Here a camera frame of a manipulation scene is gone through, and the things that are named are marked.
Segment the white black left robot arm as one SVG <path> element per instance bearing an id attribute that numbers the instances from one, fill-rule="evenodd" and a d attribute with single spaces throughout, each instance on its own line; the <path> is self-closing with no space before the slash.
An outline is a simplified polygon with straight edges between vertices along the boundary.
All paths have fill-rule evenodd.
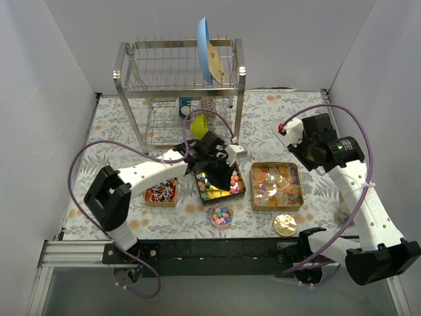
<path id="1" fill-rule="evenodd" d="M 165 180 L 193 172 L 204 172 L 214 186 L 229 190 L 234 164 L 243 151 L 237 138 L 226 145 L 218 134 L 207 132 L 200 140 L 184 140 L 158 157 L 140 153 L 147 160 L 133 167 L 103 167 L 89 187 L 84 203 L 100 229 L 116 243 L 119 258 L 133 263 L 139 258 L 140 248 L 127 222 L 131 199 Z"/>

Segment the black tin with star candies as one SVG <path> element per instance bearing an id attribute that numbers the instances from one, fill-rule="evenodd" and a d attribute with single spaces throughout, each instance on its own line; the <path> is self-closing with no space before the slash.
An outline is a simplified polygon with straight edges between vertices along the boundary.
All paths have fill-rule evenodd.
<path id="1" fill-rule="evenodd" d="M 199 191 L 199 198 L 203 205 L 225 202 L 233 198 L 242 198 L 246 193 L 246 185 L 237 163 L 233 165 L 228 190 L 215 186 L 205 172 L 196 172 L 195 182 Z"/>

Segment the gold tin with lollipops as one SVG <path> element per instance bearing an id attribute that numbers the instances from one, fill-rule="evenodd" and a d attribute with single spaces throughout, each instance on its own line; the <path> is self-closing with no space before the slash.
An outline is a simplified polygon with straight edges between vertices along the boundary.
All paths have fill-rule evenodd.
<path id="1" fill-rule="evenodd" d="M 171 178 L 146 189 L 144 201 L 151 207 L 175 207 L 177 204 L 177 178 Z"/>

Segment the clear plastic jar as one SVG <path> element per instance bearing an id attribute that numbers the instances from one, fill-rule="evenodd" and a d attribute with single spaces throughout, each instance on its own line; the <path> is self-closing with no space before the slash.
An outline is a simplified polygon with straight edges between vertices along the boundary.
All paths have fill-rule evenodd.
<path id="1" fill-rule="evenodd" d="M 230 228 L 234 221 L 234 210 L 225 203 L 212 206 L 209 211 L 210 223 L 219 230 Z"/>

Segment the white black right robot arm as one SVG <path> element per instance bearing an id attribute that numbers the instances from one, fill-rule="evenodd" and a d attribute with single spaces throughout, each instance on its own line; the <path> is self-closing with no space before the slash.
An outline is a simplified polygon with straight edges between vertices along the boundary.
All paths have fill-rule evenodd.
<path id="1" fill-rule="evenodd" d="M 284 271 L 308 269 L 322 255 L 345 266 L 364 286 L 403 274 L 419 257 L 420 245 L 408 241 L 393 224 L 371 181 L 374 160 L 352 136 L 339 137 L 327 114 L 288 118 L 278 127 L 281 143 L 308 170 L 323 169 L 337 186 L 349 218 L 335 233 L 315 227 L 299 234 L 302 259 Z"/>

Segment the gold tin with popsicle candies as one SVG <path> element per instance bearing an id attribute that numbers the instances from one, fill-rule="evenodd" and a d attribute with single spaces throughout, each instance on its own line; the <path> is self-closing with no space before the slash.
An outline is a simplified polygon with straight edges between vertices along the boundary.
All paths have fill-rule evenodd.
<path id="1" fill-rule="evenodd" d="M 253 163 L 250 186 L 254 211 L 293 212 L 304 204 L 299 171 L 295 163 Z"/>

